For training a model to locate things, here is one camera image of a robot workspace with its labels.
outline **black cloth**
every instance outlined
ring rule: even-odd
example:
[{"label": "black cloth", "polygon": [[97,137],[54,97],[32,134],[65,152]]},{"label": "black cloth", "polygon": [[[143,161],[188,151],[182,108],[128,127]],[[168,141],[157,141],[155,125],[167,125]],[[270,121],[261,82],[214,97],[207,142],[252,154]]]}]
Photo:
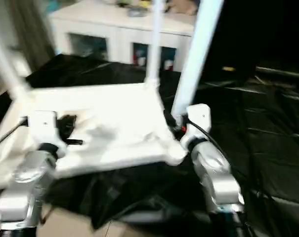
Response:
[{"label": "black cloth", "polygon": [[[144,77],[144,69],[132,65],[58,55],[27,81],[43,88]],[[160,78],[159,92],[170,111],[179,73],[161,72]],[[201,81],[194,103],[211,108],[211,135],[228,154],[250,223],[269,236],[299,236],[299,84]],[[0,117],[9,104],[3,95]],[[59,180],[47,201],[90,216],[96,229],[116,219],[165,236],[213,231],[189,157],[176,167],[156,163]]]}]

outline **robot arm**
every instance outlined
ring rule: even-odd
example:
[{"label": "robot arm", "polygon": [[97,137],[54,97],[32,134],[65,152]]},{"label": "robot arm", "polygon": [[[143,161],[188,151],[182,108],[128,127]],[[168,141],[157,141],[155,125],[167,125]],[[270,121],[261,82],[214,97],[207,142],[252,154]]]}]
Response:
[{"label": "robot arm", "polygon": [[76,116],[57,120],[55,112],[37,111],[28,116],[36,151],[26,154],[8,187],[0,196],[0,230],[29,230],[39,224],[42,204],[54,181],[57,159],[66,154]]},{"label": "robot arm", "polygon": [[[188,119],[208,132],[211,128],[210,108],[205,104],[187,108]],[[240,186],[231,174],[230,164],[202,131],[188,123],[182,146],[191,152],[194,169],[204,189],[209,213],[243,212]]]}]

